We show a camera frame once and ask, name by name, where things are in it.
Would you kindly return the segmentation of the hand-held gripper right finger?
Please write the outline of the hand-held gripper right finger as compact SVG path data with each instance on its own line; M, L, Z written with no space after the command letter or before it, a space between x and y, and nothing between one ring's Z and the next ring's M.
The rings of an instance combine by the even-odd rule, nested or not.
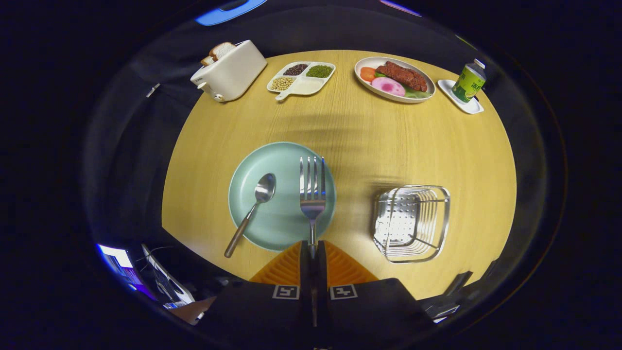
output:
M378 279L336 245L318 242L315 325L325 343L417 343L435 323L399 279Z

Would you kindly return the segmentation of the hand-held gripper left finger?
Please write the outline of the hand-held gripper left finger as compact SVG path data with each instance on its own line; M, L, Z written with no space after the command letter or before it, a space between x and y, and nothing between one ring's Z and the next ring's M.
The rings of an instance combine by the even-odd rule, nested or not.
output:
M306 247L297 242L251 280L222 289L202 319L202 332L216 343L304 343L312 319Z

